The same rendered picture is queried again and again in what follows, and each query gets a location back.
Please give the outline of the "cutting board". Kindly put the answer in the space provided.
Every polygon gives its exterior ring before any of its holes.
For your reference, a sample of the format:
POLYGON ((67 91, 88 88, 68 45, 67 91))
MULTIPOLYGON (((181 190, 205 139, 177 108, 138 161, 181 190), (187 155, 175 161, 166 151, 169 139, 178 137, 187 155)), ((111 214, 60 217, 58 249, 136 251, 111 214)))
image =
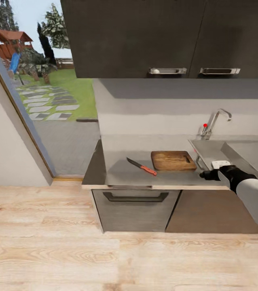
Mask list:
POLYGON ((151 157, 157 171, 194 171, 197 169, 187 151, 152 151, 151 157))

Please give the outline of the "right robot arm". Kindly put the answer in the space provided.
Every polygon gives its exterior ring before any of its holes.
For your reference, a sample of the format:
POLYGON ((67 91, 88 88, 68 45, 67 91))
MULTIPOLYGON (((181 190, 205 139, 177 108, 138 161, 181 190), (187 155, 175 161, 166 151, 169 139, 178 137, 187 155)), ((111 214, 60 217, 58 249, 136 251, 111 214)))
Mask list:
POLYGON ((234 191, 258 224, 258 178, 226 160, 212 161, 211 167, 211 170, 200 173, 200 177, 206 181, 221 181, 234 191))

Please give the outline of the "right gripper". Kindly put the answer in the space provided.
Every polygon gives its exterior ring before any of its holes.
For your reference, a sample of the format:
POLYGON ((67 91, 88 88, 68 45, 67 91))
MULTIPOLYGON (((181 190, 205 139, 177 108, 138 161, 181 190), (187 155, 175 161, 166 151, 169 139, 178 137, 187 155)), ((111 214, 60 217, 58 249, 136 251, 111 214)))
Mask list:
POLYGON ((217 169, 214 170, 209 170, 209 171, 204 171, 203 173, 200 173, 200 177, 204 178, 206 181, 220 181, 216 178, 215 176, 215 172, 217 171, 217 169))

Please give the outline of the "parer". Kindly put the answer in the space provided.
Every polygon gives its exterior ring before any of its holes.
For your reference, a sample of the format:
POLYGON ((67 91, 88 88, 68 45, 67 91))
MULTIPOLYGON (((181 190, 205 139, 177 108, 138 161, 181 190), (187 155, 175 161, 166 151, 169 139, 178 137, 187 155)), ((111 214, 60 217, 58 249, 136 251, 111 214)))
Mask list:
POLYGON ((145 171, 147 171, 147 172, 153 174, 154 176, 157 175, 157 172, 155 172, 154 170, 149 169, 148 167, 145 167, 144 165, 141 165, 141 164, 139 164, 139 163, 137 163, 137 162, 135 162, 135 161, 133 161, 133 160, 131 160, 131 159, 129 159, 129 158, 128 158, 128 160, 129 160, 130 162, 134 163, 135 165, 141 167, 141 169, 144 169, 145 171))

